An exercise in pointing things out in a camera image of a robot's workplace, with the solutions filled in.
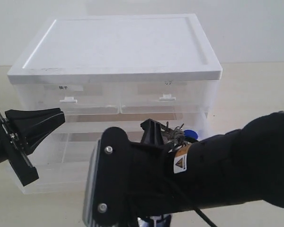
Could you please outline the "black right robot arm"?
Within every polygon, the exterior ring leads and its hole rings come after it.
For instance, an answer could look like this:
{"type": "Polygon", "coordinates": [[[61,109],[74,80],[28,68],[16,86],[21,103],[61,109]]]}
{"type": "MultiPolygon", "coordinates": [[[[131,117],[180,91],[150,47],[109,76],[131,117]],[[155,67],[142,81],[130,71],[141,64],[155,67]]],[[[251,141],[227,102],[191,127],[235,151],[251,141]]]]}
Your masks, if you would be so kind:
{"type": "Polygon", "coordinates": [[[284,111],[204,140],[153,119],[140,142],[106,129],[92,152],[87,227],[168,227],[174,213],[266,201],[284,209],[284,111]]]}

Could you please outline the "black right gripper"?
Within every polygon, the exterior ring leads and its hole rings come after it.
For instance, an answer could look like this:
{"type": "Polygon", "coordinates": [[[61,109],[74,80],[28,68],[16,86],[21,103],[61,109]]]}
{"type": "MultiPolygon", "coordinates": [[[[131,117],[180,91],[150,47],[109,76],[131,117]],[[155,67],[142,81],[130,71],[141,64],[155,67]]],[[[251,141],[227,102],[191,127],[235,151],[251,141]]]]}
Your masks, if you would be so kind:
{"type": "Polygon", "coordinates": [[[173,155],[187,145],[165,143],[162,124],[147,119],[141,142],[118,127],[106,129],[94,147],[82,220],[87,227],[136,227],[138,220],[163,222],[167,215],[194,209],[172,181],[173,155]]]}

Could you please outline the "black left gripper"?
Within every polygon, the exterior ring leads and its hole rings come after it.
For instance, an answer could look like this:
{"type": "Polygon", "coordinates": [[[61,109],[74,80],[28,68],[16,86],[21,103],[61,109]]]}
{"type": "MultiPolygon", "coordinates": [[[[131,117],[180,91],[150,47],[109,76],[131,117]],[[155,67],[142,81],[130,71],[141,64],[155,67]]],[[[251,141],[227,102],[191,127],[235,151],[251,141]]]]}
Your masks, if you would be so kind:
{"type": "Polygon", "coordinates": [[[48,135],[65,123],[65,116],[60,108],[8,110],[5,116],[13,130],[24,138],[25,145],[24,151],[18,149],[12,139],[13,133],[0,113],[0,163],[9,161],[22,185],[28,185],[39,179],[39,175],[27,155],[31,155],[48,135]]]}

